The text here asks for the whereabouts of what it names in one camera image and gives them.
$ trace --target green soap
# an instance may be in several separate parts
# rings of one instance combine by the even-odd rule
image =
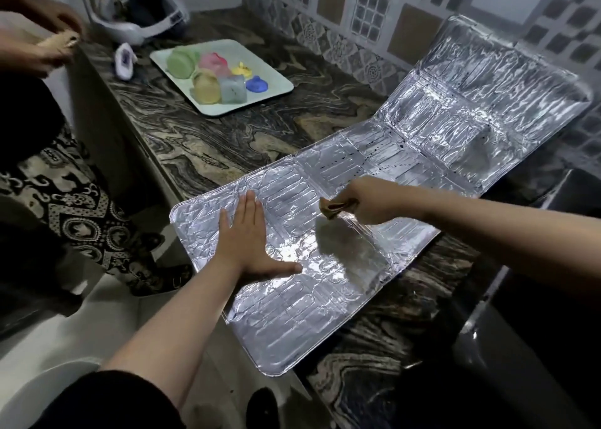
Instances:
[[[192,58],[182,51],[173,50],[167,57],[167,70],[179,79],[190,78],[194,73],[195,66]]]
[[[176,46],[173,48],[173,51],[187,54],[192,59],[194,64],[197,64],[200,60],[200,51],[192,49],[190,46]]]

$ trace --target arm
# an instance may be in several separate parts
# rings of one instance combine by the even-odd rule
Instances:
[[[358,201],[349,210],[359,222],[412,217],[461,238],[516,272],[582,299],[601,297],[601,220],[369,176],[353,180],[332,202],[350,199]]]
[[[51,32],[71,29],[82,33],[84,30],[77,13],[56,0],[0,0],[0,10],[20,13]]]
[[[0,0],[0,10],[20,13],[51,32],[71,29],[81,33],[83,30],[77,14],[68,5],[55,0]],[[0,72],[44,78],[70,61],[71,55],[69,49],[44,48],[0,30]]]
[[[300,264],[265,252],[263,207],[252,191],[240,197],[233,224],[219,217],[214,257],[102,366],[131,372],[153,383],[175,406],[183,404],[202,353],[227,300],[243,274],[290,275]]]

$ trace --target brown cloth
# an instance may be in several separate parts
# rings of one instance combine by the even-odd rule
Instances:
[[[354,211],[358,204],[359,201],[354,198],[351,198],[344,203],[332,203],[330,200],[321,197],[319,199],[319,210],[326,216],[327,220],[332,220],[342,211]]]

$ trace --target soap bar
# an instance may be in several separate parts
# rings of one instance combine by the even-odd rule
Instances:
[[[231,69],[232,74],[241,74],[245,79],[252,78],[252,70],[240,62],[237,67]]]
[[[261,79],[259,76],[253,76],[248,81],[246,81],[246,89],[251,92],[260,93],[265,92],[267,90],[267,81]]]
[[[221,100],[221,88],[215,74],[206,69],[200,68],[192,78],[192,97],[204,105],[212,105]]]
[[[190,57],[192,62],[194,62],[194,65],[198,64],[198,61],[200,61],[200,51],[193,49],[190,46],[176,46],[173,48],[173,51],[186,54]]]
[[[231,76],[227,61],[218,53],[203,54],[198,61],[198,67],[212,71],[215,76]]]
[[[175,78],[187,79],[194,73],[195,63],[187,52],[174,49],[167,57],[167,70]]]
[[[246,103],[244,76],[232,75],[219,78],[221,103]]]

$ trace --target right hand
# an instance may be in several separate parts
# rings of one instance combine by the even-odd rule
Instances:
[[[45,78],[55,68],[71,60],[69,49],[44,48],[0,31],[0,71]]]
[[[428,189],[401,186],[373,176],[353,179],[331,203],[345,203],[357,200],[348,212],[355,215],[359,223],[376,225],[395,217],[421,217],[422,201]]]

